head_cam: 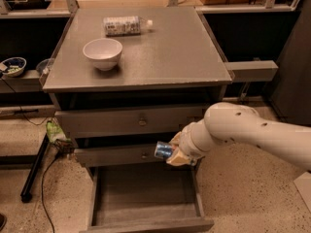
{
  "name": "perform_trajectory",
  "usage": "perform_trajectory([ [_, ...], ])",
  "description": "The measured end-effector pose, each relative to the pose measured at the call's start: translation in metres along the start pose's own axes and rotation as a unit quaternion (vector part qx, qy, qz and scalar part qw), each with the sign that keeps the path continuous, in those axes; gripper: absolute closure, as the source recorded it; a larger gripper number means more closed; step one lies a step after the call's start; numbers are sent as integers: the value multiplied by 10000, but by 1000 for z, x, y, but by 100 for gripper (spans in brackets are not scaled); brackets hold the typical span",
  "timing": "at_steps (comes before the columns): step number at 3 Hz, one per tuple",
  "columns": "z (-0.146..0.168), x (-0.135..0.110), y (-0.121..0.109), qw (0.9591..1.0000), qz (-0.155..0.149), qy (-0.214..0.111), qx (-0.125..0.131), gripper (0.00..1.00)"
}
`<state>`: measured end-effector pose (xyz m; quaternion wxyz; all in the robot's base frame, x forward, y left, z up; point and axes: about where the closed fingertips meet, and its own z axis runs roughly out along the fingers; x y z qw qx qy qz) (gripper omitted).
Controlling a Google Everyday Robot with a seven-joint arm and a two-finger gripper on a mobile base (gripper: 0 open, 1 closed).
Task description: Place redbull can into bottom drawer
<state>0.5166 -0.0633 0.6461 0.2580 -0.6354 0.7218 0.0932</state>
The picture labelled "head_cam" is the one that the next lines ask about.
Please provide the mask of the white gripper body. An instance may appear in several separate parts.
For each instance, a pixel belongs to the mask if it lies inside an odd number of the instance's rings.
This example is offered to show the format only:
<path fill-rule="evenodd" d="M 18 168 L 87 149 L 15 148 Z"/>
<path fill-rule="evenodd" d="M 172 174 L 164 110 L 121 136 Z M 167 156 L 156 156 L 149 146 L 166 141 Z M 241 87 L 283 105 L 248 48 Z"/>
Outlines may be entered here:
<path fill-rule="evenodd" d="M 196 163 L 206 154 L 206 136 L 207 131 L 202 122 L 192 122 L 181 131 L 179 150 L 188 163 Z"/>

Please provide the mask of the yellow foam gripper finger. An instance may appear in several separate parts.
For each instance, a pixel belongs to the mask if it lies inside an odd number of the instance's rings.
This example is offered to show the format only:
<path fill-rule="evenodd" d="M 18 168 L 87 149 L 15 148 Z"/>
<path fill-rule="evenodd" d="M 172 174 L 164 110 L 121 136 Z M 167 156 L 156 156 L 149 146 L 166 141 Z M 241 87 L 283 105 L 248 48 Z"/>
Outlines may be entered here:
<path fill-rule="evenodd" d="M 172 146 L 178 146 L 180 144 L 182 132 L 178 132 L 169 142 Z"/>
<path fill-rule="evenodd" d="M 189 156 L 173 155 L 166 160 L 166 163 L 172 166 L 194 166 L 196 161 L 191 159 Z"/>

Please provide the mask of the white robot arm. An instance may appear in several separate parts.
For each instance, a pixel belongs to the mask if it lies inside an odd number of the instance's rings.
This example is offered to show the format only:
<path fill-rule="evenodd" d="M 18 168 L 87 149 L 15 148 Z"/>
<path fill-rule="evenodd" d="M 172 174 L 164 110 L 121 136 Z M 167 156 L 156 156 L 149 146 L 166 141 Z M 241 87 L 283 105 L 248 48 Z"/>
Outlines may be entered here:
<path fill-rule="evenodd" d="M 311 170 L 311 128 L 264 119 L 248 106 L 226 102 L 210 106 L 171 140 L 172 166 L 194 165 L 211 150 L 243 143 L 265 150 L 300 168 Z"/>

